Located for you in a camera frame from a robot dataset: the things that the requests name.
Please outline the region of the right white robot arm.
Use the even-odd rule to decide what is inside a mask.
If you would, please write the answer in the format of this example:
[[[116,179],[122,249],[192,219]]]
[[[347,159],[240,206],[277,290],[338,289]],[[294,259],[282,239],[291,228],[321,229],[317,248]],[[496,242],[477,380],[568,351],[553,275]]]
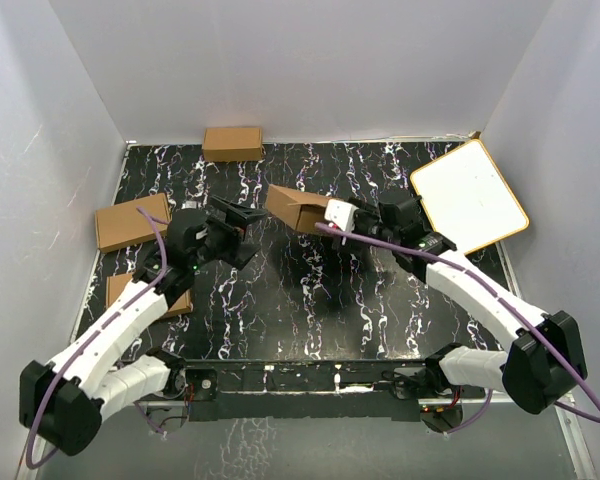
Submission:
[[[488,330],[500,348],[482,351],[450,344],[426,360],[427,388],[446,397],[460,386],[505,392],[538,414],[588,376],[576,320],[527,304],[475,267],[444,235],[418,217],[418,199],[371,206],[328,201],[324,219],[345,247],[375,246],[443,293]]]

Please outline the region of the large cardboard box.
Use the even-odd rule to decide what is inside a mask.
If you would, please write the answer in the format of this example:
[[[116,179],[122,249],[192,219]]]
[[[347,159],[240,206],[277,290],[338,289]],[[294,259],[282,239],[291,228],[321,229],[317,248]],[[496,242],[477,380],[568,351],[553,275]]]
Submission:
[[[270,185],[265,208],[297,233],[321,235],[315,224],[324,222],[329,198],[279,185]]]

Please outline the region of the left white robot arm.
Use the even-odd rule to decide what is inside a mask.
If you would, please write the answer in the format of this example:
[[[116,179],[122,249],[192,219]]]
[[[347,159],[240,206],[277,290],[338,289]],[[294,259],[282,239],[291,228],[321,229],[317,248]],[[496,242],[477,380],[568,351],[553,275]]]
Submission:
[[[194,208],[175,212],[105,313],[48,362],[32,361],[22,370],[19,422],[29,431],[28,468],[44,463],[33,458],[37,438],[75,456],[105,420],[126,406],[147,395],[174,399],[184,392],[184,362],[168,352],[153,349],[121,369],[115,364],[144,330],[193,288],[202,266],[221,261],[242,269],[258,253],[258,246],[247,243],[245,236],[266,211],[217,196],[209,204],[222,217]]]

